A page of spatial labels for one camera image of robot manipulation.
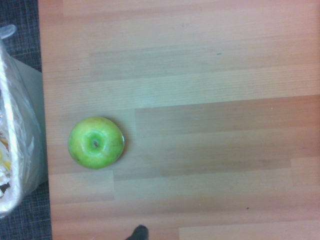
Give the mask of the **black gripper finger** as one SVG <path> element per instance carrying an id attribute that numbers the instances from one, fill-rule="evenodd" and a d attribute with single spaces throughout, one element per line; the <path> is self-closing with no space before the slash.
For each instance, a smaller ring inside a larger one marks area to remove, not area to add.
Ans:
<path id="1" fill-rule="evenodd" d="M 149 230 L 144 225 L 137 226 L 133 233 L 125 240 L 149 240 Z"/>

